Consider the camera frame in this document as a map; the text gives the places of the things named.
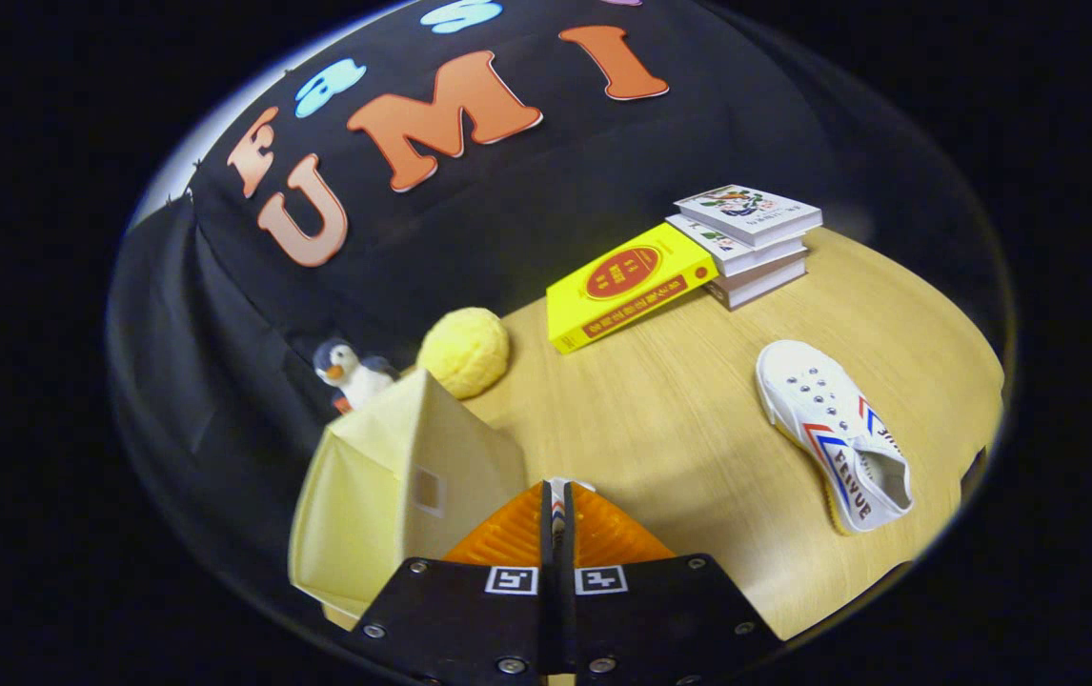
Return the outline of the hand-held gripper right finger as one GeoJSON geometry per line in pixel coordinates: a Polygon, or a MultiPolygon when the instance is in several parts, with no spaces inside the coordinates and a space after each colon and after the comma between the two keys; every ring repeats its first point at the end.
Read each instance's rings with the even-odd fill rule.
{"type": "Polygon", "coordinates": [[[784,641],[710,555],[581,563],[585,488],[563,485],[560,669],[575,685],[723,685],[778,658],[784,641]]]}

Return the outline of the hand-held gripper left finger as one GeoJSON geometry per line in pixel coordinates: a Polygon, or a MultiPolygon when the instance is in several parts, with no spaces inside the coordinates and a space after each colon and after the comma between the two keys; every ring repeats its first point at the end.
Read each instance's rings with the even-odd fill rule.
{"type": "Polygon", "coordinates": [[[354,651],[425,685],[546,685],[558,672],[551,485],[446,557],[407,557],[354,628],[354,651]]]}

